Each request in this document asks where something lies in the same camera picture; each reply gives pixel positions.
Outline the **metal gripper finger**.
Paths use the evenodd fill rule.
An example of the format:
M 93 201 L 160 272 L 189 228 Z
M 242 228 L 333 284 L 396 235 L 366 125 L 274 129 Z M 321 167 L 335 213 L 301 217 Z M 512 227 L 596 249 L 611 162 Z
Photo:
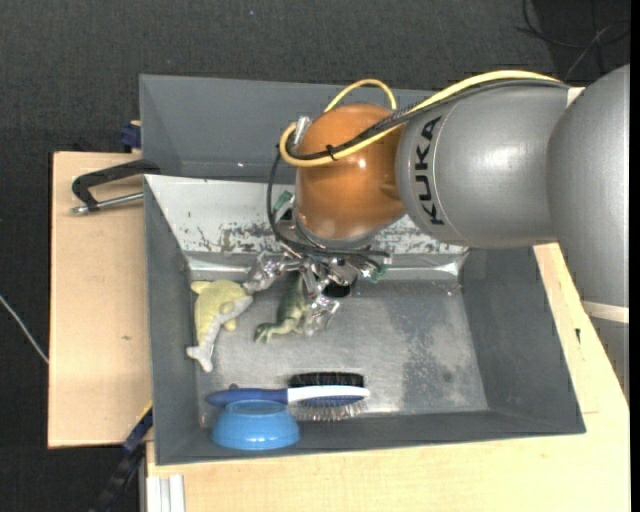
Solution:
M 254 295 L 257 292 L 269 289 L 281 274 L 281 261 L 278 258 L 261 253 L 250 268 L 242 287 L 249 295 Z
M 332 284 L 328 277 L 317 276 L 313 271 L 302 271 L 301 280 L 305 304 L 302 330 L 305 336 L 314 336 L 327 327 L 340 301 L 324 294 L 324 290 Z

